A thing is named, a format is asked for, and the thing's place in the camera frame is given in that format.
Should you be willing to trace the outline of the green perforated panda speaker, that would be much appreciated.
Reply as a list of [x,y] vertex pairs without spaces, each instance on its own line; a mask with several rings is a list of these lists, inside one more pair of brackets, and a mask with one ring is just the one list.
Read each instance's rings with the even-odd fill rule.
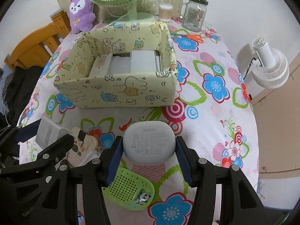
[[152,202],[155,194],[153,184],[143,176],[119,167],[113,182],[103,189],[103,195],[127,210],[140,211]]

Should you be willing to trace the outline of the round hedgehog compact mirror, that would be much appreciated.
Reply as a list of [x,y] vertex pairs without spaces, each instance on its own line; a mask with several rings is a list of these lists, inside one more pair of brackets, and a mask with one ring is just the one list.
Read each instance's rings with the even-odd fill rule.
[[67,161],[74,167],[77,167],[79,162],[82,160],[83,155],[89,149],[97,149],[98,140],[78,127],[74,127],[71,130],[74,136],[74,143],[67,154]]

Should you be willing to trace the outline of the white oval earbud case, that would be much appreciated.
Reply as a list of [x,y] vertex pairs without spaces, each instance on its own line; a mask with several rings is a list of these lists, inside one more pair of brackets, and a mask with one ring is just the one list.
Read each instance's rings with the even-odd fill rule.
[[140,121],[130,125],[124,132],[123,149],[134,164],[158,165],[173,156],[176,138],[167,123]]

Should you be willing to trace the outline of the white plug adapter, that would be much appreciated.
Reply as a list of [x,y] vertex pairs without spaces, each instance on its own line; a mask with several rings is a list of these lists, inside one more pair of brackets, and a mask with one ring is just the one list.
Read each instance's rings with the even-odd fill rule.
[[36,143],[45,149],[66,134],[72,135],[67,128],[59,126],[47,117],[42,117],[36,135]]

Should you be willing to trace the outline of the white remote control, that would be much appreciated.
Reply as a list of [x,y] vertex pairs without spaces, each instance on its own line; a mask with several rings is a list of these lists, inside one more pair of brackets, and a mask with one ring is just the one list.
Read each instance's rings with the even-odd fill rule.
[[110,71],[112,59],[112,53],[97,56],[89,73],[89,77],[107,76]]

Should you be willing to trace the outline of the translucent white plastic case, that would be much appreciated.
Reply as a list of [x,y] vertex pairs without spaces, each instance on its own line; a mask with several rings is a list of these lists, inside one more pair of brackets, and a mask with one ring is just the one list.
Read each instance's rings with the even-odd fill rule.
[[156,54],[152,50],[133,50],[130,62],[131,73],[147,73],[157,70]]

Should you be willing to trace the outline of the white 45W charger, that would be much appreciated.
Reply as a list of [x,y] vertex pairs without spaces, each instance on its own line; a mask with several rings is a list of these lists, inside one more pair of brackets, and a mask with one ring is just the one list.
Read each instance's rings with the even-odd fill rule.
[[98,150],[97,149],[89,149],[84,155],[82,160],[79,162],[78,166],[84,166],[89,161],[98,158]]

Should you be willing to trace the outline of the floral tablecloth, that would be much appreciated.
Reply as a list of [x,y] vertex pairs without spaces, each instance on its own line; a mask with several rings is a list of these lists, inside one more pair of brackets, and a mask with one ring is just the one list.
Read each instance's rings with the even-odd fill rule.
[[[95,136],[101,148],[110,147],[132,123],[164,121],[200,157],[216,166],[241,168],[256,191],[258,134],[243,76],[213,26],[204,25],[197,35],[204,43],[172,36],[178,68],[172,107],[84,109],[75,108],[53,85],[80,37],[69,34],[46,64],[18,124],[29,125],[47,116],[62,127],[79,127]],[[124,156],[121,166],[150,180],[155,196],[141,211],[129,211],[106,201],[111,224],[187,224],[196,189],[184,182],[175,155],[157,166],[135,165]]]

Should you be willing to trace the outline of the patterned cardboard storage box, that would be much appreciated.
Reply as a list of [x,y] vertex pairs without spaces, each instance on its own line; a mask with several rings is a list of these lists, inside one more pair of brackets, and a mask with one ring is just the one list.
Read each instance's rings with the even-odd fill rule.
[[[131,73],[133,50],[152,50],[157,70]],[[97,56],[112,53],[107,76],[89,77]],[[54,86],[79,108],[161,107],[174,103],[177,61],[168,26],[160,21],[106,26],[82,33]]]

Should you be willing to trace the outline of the black clothing on chair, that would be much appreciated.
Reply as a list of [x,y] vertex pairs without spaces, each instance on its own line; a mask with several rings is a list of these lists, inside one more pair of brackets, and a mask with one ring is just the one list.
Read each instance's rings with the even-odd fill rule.
[[29,103],[34,88],[44,68],[32,66],[29,69],[16,67],[11,82],[4,89],[4,105],[8,109],[8,124],[16,127],[20,115]]

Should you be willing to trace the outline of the white floor fan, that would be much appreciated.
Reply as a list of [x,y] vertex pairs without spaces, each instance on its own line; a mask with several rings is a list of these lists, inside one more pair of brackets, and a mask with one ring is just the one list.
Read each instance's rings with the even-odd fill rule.
[[289,64],[286,56],[278,49],[270,48],[265,38],[255,39],[253,49],[259,62],[255,62],[252,75],[263,88],[276,89],[284,85],[289,77]]

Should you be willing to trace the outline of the glass mug jar green lid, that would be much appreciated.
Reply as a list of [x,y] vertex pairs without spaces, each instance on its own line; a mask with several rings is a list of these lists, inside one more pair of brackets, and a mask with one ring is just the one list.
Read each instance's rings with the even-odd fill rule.
[[189,0],[187,3],[181,3],[178,13],[182,18],[182,27],[193,32],[200,32],[208,4],[207,0]]

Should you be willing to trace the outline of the purple plush bunny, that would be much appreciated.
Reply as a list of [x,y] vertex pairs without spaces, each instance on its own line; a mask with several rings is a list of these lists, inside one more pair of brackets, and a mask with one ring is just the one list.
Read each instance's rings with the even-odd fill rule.
[[93,28],[96,18],[93,9],[94,3],[91,0],[70,0],[69,20],[72,34],[86,33]]

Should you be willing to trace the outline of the cotton swab container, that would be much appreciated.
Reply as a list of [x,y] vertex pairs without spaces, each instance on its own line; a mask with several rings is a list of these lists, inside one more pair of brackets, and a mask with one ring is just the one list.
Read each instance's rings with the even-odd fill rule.
[[172,4],[160,4],[159,5],[159,20],[162,22],[170,22],[172,20]]

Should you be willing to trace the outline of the orange handled scissors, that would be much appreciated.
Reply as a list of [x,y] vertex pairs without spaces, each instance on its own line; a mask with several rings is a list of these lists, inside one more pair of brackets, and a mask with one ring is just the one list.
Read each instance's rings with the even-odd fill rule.
[[200,44],[204,43],[204,39],[202,38],[202,36],[200,36],[198,34],[173,34],[173,36],[185,37],[185,38],[191,39]]

